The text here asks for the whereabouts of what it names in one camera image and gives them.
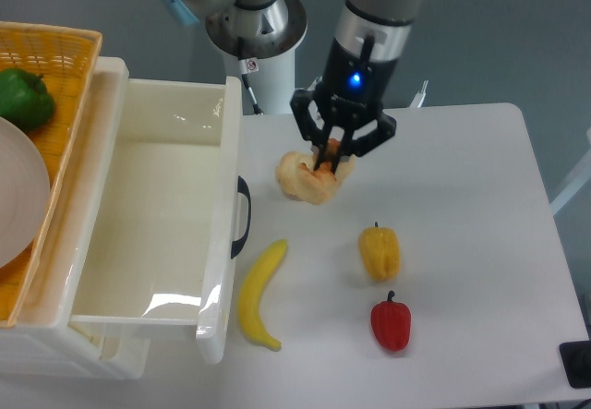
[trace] white plate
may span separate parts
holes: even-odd
[[[0,118],[0,267],[37,234],[49,190],[47,167],[35,145]]]

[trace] drawer handle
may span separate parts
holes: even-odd
[[[232,250],[230,251],[231,259],[235,258],[240,252],[242,252],[242,248],[248,240],[248,232],[250,232],[252,200],[250,199],[250,190],[248,189],[248,184],[240,175],[238,176],[238,193],[244,195],[248,200],[247,229],[244,231],[244,235],[232,242]]]

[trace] blue led light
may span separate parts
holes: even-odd
[[[355,74],[349,78],[349,86],[353,89],[361,87],[361,75],[359,75],[359,72],[355,72]]]

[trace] wicker basket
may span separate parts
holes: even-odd
[[[39,266],[102,41],[91,30],[0,22],[0,70],[16,66],[43,74],[56,106],[49,124],[28,134],[47,165],[51,194],[35,239],[0,269],[0,328],[16,324]]]

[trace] banana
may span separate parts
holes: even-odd
[[[254,344],[272,351],[281,349],[281,342],[269,335],[259,315],[259,303],[265,286],[287,252],[287,240],[271,243],[254,262],[238,296],[238,322],[242,332]]]

